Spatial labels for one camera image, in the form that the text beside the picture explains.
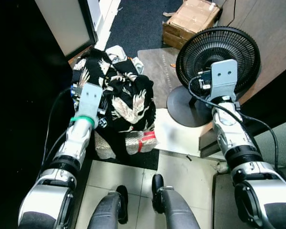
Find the fan stand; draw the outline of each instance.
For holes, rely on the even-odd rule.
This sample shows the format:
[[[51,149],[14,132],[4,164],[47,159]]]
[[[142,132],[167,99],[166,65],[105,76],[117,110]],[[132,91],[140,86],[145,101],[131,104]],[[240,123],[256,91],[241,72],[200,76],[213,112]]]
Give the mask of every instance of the fan stand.
[[[166,105],[170,116],[187,127],[199,127],[212,120],[211,109],[203,102],[196,101],[184,86],[172,90]]]

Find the black cable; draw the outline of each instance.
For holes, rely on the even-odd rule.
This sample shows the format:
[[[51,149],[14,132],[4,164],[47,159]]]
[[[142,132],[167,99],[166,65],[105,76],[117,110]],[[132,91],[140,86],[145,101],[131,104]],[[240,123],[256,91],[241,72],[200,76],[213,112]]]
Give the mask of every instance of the black cable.
[[[48,153],[48,155],[47,155],[47,157],[46,157],[46,159],[44,160],[43,165],[42,165],[41,168],[40,168],[40,171],[39,171],[39,173],[38,173],[37,179],[40,177],[40,174],[41,174],[42,171],[43,171],[43,166],[44,166],[45,163],[49,160],[49,158],[50,158],[50,156],[51,156],[51,153],[53,152],[55,146],[56,146],[57,143],[61,140],[61,138],[66,134],[66,132],[67,132],[67,130],[65,130],[65,131],[57,138],[57,140],[56,140],[55,143],[53,144],[52,148],[50,149],[50,151],[49,151],[49,153]]]
[[[259,120],[259,119],[256,119],[256,118],[253,118],[253,117],[250,117],[250,116],[247,116],[241,112],[239,112],[239,114],[241,116],[243,116],[244,118],[246,119],[249,119],[249,120],[253,120],[253,121],[256,121],[256,122],[259,122],[261,124],[263,124],[264,126],[266,126],[268,128],[268,130],[270,131],[272,137],[273,137],[273,141],[275,142],[275,169],[276,171],[278,170],[278,144],[277,144],[277,138],[276,138],[276,135],[274,133],[274,131],[272,130],[272,128],[270,126],[268,126],[267,123],[264,123],[263,121]]]
[[[49,114],[49,119],[48,119],[47,135],[46,135],[46,140],[44,142],[44,150],[43,150],[43,156],[42,156],[42,161],[41,161],[41,167],[43,167],[43,165],[44,165],[44,161],[45,161],[46,154],[47,154],[47,143],[48,143],[48,137],[49,137],[49,128],[50,128],[50,121],[51,121],[51,116],[52,116],[53,110],[54,110],[57,102],[59,101],[59,99],[69,90],[71,90],[71,87],[68,87],[68,88],[64,89],[63,91],[61,91],[58,94],[58,96],[56,97],[56,99],[52,105],[52,108],[51,108],[51,111]]]
[[[234,18],[235,18],[235,6],[236,6],[236,0],[234,0],[233,19],[229,22],[229,24],[227,24],[227,26],[229,26],[234,21]]]
[[[256,143],[256,140],[254,139],[254,137],[252,137],[252,136],[250,135],[250,132],[247,130],[246,126],[243,124],[243,122],[242,122],[235,114],[233,114],[231,111],[229,111],[228,109],[226,109],[226,108],[224,108],[224,107],[222,107],[222,106],[219,106],[219,105],[217,105],[217,104],[215,104],[215,103],[212,103],[212,102],[210,102],[210,101],[207,101],[207,100],[205,100],[205,99],[203,99],[203,98],[197,96],[194,92],[192,92],[191,83],[192,83],[193,80],[198,79],[198,78],[200,78],[200,77],[199,77],[199,76],[196,76],[196,77],[194,77],[194,78],[192,78],[192,79],[190,80],[189,86],[188,86],[188,91],[189,91],[189,93],[190,93],[193,97],[195,97],[197,100],[199,100],[199,101],[201,101],[201,102],[203,102],[203,103],[205,103],[205,104],[208,104],[208,105],[210,105],[210,106],[214,106],[214,107],[216,107],[216,108],[218,108],[218,109],[221,109],[221,110],[223,110],[224,112],[226,112],[227,114],[229,114],[230,116],[232,116],[232,117],[241,125],[241,127],[243,128],[243,130],[246,131],[246,133],[249,135],[249,137],[251,138],[251,140],[252,140],[254,146],[256,147],[257,151],[258,151],[259,153],[261,153],[260,150],[259,150],[259,147],[258,147],[258,145],[257,145],[257,143]]]

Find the cardboard box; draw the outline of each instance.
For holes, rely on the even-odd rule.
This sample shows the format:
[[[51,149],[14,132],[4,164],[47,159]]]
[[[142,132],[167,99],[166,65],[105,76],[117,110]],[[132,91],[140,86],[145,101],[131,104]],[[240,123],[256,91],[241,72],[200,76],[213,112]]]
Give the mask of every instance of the cardboard box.
[[[186,0],[163,24],[163,42],[177,49],[196,33],[214,25],[220,9],[206,0]]]

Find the white floor tile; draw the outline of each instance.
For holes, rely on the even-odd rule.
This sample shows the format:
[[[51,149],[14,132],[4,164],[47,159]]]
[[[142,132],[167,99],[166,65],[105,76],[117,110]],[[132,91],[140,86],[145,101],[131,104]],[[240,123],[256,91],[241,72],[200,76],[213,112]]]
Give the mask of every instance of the white floor tile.
[[[78,215],[76,229],[87,229],[90,218],[101,199],[108,194],[109,190],[87,186],[82,199],[81,210]],[[119,224],[120,229],[134,229],[137,222],[140,197],[128,195],[128,222]]]
[[[212,212],[211,210],[205,210],[201,208],[190,207],[195,215],[196,220],[200,226],[200,229],[212,229]]]
[[[189,206],[211,209],[212,182],[216,173],[211,165],[217,162],[197,157],[191,159],[161,151],[157,172],[144,170],[141,195],[152,198],[152,177],[160,173],[164,177],[164,185],[173,186]]]
[[[151,198],[141,197],[136,229],[166,229],[165,216],[153,210]]]
[[[143,168],[93,161],[87,185],[116,190],[125,185],[129,194],[140,195]]]

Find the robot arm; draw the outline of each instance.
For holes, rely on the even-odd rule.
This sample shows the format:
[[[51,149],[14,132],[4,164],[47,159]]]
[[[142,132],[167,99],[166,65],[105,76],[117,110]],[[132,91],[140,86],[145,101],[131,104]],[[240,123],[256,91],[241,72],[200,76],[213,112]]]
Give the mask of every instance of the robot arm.
[[[211,71],[212,86],[207,100],[242,121],[234,103],[236,61],[215,62]],[[239,122],[218,107],[213,107],[212,114],[218,144],[231,168],[240,219],[255,228],[286,229],[286,181],[263,161],[259,149]]]
[[[96,128],[102,89],[86,83],[79,110],[71,119],[66,141],[23,200],[20,229],[67,229],[72,215],[73,191],[82,167],[91,132]]]

